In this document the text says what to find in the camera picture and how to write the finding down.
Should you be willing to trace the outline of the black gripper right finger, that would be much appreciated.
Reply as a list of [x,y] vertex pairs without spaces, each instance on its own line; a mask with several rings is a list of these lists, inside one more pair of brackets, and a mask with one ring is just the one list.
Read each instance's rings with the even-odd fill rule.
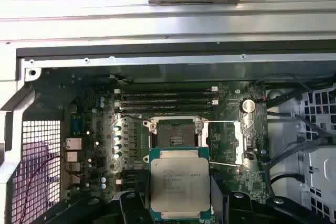
[[211,203],[218,223],[330,223],[295,201],[269,197],[264,204],[241,191],[230,191],[222,180],[211,179]]

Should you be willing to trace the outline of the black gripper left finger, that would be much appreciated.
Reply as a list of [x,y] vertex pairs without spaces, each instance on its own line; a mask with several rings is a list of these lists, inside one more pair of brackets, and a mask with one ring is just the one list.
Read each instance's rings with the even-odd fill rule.
[[74,202],[58,203],[33,223],[149,223],[150,212],[141,196],[122,191],[111,202],[86,197]]

